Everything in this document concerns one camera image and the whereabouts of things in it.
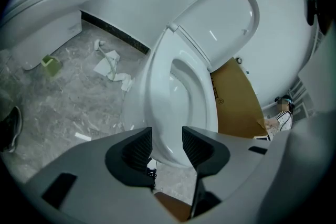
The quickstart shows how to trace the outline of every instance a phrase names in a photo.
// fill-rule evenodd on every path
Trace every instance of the cardboard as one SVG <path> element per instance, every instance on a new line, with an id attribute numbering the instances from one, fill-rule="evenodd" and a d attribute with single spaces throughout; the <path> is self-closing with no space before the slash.
<path id="1" fill-rule="evenodd" d="M 244 138 L 267 135 L 257 96 L 234 58 L 211 73 L 211 80 L 219 133 Z"/>

